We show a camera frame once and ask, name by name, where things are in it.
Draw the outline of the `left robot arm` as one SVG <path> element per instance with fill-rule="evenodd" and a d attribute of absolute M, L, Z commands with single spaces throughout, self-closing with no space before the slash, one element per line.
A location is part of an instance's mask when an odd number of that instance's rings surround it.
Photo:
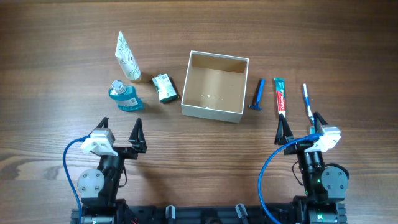
<path fill-rule="evenodd" d="M 124 162 L 136 160 L 140 153 L 147 150 L 142 129 L 142 120 L 138 118 L 128 139 L 128 147 L 115 146 L 115 137 L 108 128 L 107 117 L 83 140 L 81 149 L 100 157 L 95 169 L 84 171 L 78 178 L 77 188 L 81 193 L 81 210 L 76 217 L 77 223 L 138 223 L 137 216 L 128 207 L 124 199 L 117 199 L 117 192 L 125 184 L 120 183 L 126 175 Z"/>

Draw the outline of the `white leaf-print lotion tube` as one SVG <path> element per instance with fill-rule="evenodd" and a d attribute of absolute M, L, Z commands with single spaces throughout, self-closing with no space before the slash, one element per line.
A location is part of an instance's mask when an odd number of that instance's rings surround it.
<path fill-rule="evenodd" d="M 141 80 L 141 70 L 121 31 L 118 34 L 115 57 L 127 79 L 133 83 Z"/>

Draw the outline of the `green white soap packet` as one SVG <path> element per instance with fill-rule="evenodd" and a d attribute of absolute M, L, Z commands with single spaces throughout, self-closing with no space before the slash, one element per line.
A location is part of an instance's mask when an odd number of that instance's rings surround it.
<path fill-rule="evenodd" d="M 168 103 L 179 97 L 172 80 L 167 74 L 157 75 L 152 79 L 152 82 L 158 92 L 159 101 L 161 103 Z"/>

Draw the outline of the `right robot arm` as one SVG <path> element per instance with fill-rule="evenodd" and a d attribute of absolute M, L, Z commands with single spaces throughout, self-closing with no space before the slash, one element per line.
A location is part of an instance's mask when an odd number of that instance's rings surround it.
<path fill-rule="evenodd" d="M 315 132 L 302 140 L 295 138 L 284 115 L 279 116 L 275 137 L 284 146 L 284 155 L 296 155 L 302 176 L 304 196 L 295 196 L 281 208 L 275 208 L 282 223 L 347 223 L 345 199 L 349 172 L 336 163 L 326 164 L 322 154 L 334 148 L 341 138 L 338 127 L 329 125 L 319 113 L 314 113 Z"/>

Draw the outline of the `teal mouthwash bottle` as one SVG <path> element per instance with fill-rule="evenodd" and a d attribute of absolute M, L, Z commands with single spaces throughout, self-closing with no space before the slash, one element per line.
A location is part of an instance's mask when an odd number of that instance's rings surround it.
<path fill-rule="evenodd" d="M 131 85 L 125 85 L 121 80 L 112 82 L 108 95 L 122 111 L 132 112 L 144 108 L 144 103 L 137 96 L 136 89 Z"/>

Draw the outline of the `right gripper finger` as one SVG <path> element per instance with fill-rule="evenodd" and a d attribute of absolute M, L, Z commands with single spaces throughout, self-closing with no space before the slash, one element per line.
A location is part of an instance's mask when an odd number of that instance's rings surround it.
<path fill-rule="evenodd" d="M 315 133 L 324 133 L 323 127 L 324 125 L 328 125 L 328 123 L 323 119 L 319 112 L 314 112 L 313 114 L 314 122 L 313 127 Z"/>
<path fill-rule="evenodd" d="M 279 115 L 278 127 L 275 136 L 275 145 L 284 145 L 294 140 L 294 135 L 284 115 Z"/>

